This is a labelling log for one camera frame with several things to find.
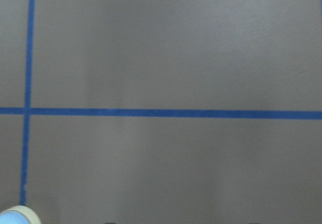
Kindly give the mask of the blue call bell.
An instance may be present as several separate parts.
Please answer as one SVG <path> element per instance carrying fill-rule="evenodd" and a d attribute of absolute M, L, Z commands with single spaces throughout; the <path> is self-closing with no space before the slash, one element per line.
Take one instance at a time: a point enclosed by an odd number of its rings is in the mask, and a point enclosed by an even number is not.
<path fill-rule="evenodd" d="M 1 212 L 1 224 L 42 224 L 42 222 L 32 209 L 18 205 Z"/>

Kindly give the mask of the brown paper table cover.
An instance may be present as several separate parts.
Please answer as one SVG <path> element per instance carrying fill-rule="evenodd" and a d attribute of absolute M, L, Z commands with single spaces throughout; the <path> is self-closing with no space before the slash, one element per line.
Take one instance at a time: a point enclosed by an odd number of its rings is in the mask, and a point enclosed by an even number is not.
<path fill-rule="evenodd" d="M 321 0 L 1 0 L 1 209 L 321 223 Z"/>

